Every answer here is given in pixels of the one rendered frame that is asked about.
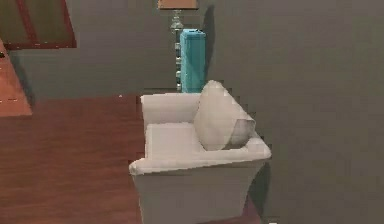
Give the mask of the pale grey cushion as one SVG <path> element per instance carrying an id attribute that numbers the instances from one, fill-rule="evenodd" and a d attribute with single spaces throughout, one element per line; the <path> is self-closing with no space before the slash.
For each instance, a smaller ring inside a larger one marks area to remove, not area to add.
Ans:
<path id="1" fill-rule="evenodd" d="M 256 121 L 220 82 L 210 80 L 201 92 L 193 125 L 204 149 L 216 151 L 244 146 Z"/>

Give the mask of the turquoise tall box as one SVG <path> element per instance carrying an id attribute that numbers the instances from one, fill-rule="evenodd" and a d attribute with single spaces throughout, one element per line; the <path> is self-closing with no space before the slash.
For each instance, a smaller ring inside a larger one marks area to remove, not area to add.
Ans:
<path id="1" fill-rule="evenodd" d="M 206 34 L 198 29 L 184 29 L 181 44 L 181 90 L 199 93 L 205 84 Z"/>

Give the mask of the floor lamp with tan shade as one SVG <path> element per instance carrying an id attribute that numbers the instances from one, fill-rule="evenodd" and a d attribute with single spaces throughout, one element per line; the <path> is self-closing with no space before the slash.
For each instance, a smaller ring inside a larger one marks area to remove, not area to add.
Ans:
<path id="1" fill-rule="evenodd" d="M 172 12 L 170 30 L 174 36 L 175 65 L 176 65 L 176 90 L 181 91 L 181 47 L 180 34 L 184 29 L 181 19 L 183 10 L 197 10 L 198 0 L 157 0 L 159 10 L 170 10 Z"/>

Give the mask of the red framed window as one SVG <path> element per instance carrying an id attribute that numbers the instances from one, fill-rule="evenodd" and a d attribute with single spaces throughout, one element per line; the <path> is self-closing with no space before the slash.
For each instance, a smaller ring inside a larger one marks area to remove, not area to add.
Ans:
<path id="1" fill-rule="evenodd" d="M 66 0 L 0 0 L 0 43 L 8 50 L 76 48 Z"/>

